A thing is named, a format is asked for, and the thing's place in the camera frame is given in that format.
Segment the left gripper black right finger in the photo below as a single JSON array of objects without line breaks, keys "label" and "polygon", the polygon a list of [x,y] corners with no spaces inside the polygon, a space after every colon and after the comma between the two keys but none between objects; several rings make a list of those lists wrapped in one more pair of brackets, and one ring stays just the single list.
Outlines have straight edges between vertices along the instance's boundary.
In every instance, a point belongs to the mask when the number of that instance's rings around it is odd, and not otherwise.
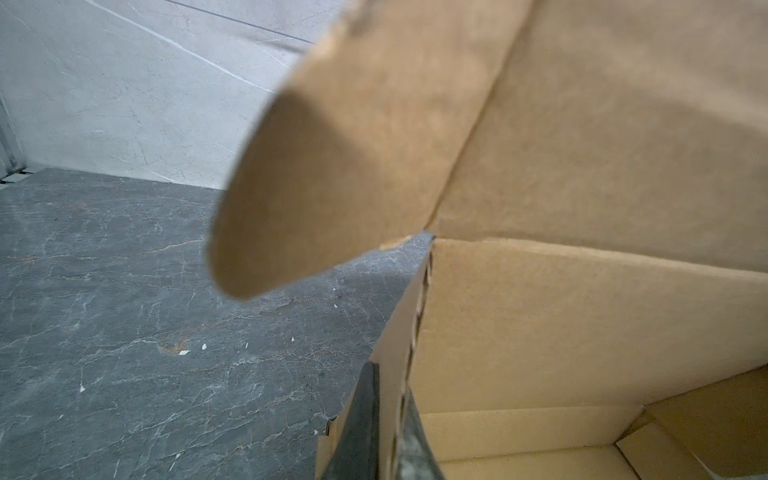
[{"label": "left gripper black right finger", "polygon": [[398,480],[444,480],[431,450],[411,390],[407,391],[395,460]]}]

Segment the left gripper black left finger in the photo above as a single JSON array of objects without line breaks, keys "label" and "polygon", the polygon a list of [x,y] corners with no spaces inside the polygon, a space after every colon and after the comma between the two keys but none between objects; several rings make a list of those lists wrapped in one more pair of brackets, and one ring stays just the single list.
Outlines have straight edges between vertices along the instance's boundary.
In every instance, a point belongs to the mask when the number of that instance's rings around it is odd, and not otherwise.
[{"label": "left gripper black left finger", "polygon": [[378,365],[368,361],[361,369],[339,443],[321,479],[378,478],[379,400]]}]

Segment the brown cardboard box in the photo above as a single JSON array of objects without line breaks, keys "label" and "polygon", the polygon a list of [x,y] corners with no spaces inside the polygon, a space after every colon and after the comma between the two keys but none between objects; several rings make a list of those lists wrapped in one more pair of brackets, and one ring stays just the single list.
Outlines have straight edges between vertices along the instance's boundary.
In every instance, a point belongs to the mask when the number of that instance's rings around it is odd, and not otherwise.
[{"label": "brown cardboard box", "polygon": [[209,259],[250,298],[428,232],[366,361],[445,479],[767,473],[767,5],[359,1]]}]

